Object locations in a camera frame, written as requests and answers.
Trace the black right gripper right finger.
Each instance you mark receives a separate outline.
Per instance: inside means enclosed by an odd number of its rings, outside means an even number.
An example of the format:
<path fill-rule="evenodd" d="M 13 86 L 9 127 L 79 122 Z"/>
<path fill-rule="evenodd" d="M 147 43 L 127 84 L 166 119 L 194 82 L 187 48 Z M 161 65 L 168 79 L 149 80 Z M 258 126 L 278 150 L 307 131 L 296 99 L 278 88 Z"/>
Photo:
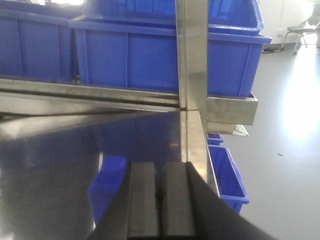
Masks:
<path fill-rule="evenodd" d="M 221 200 L 190 162 L 165 164 L 163 193 L 164 240 L 273 239 Z"/>

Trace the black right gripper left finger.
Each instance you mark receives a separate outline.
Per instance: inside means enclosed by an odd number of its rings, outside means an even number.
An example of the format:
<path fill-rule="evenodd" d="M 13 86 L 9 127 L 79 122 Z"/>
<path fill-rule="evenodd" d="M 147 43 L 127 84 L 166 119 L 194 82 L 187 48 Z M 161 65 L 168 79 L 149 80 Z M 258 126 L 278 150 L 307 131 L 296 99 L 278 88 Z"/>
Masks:
<path fill-rule="evenodd" d="M 151 162 L 132 162 L 104 213 L 93 240 L 158 240 L 156 173 Z"/>

